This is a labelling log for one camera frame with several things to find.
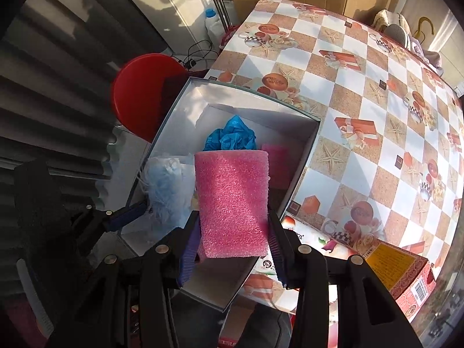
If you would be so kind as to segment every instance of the white plastic bottle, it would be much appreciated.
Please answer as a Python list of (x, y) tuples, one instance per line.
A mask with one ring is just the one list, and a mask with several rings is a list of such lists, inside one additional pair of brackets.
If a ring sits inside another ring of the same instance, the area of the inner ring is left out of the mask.
[(205, 27), (208, 31), (209, 40), (213, 44), (213, 49), (218, 51), (221, 40), (225, 35), (224, 27), (214, 9), (206, 9), (205, 14)]

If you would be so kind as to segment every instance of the tablecloth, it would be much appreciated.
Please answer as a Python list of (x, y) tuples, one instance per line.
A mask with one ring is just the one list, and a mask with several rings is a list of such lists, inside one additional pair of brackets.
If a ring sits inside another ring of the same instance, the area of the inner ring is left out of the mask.
[[(345, 257), (348, 248), (326, 246), (331, 238), (357, 250), (377, 237), (441, 267), (461, 208), (464, 118), (455, 92), (421, 60), (350, 18), (260, 0), (206, 78), (320, 120), (286, 211), (303, 243)], [(282, 289), (270, 257), (241, 292), (285, 311), (298, 297)]]

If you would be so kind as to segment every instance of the yellow label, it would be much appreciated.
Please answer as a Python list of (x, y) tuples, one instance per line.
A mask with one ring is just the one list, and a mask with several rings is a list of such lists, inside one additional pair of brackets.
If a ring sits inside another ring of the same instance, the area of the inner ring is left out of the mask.
[(366, 258), (366, 262), (388, 291), (395, 286), (414, 263), (415, 257), (380, 243)]

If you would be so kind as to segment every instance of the blue bottle cap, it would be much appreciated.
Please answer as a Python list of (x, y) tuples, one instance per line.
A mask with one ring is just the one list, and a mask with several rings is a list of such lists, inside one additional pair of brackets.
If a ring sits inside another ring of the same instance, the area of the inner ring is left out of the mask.
[(216, 12), (212, 8), (206, 9), (205, 13), (206, 13), (206, 18), (211, 18), (216, 15)]

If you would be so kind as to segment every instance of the screw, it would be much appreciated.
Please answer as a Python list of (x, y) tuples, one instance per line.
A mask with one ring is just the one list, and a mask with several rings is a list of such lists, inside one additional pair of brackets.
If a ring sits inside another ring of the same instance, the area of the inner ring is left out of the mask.
[(114, 264), (116, 263), (116, 260), (117, 260), (117, 256), (114, 254), (107, 255), (104, 259), (106, 264)]
[(355, 265), (361, 265), (364, 263), (364, 259), (360, 257), (359, 255), (353, 255), (351, 257), (351, 262)]
[(302, 254), (309, 254), (311, 250), (311, 246), (308, 246), (307, 244), (301, 244), (298, 246), (298, 251)]
[(169, 247), (166, 246), (165, 244), (161, 244), (159, 246), (156, 246), (155, 251), (158, 254), (166, 254), (169, 251)]

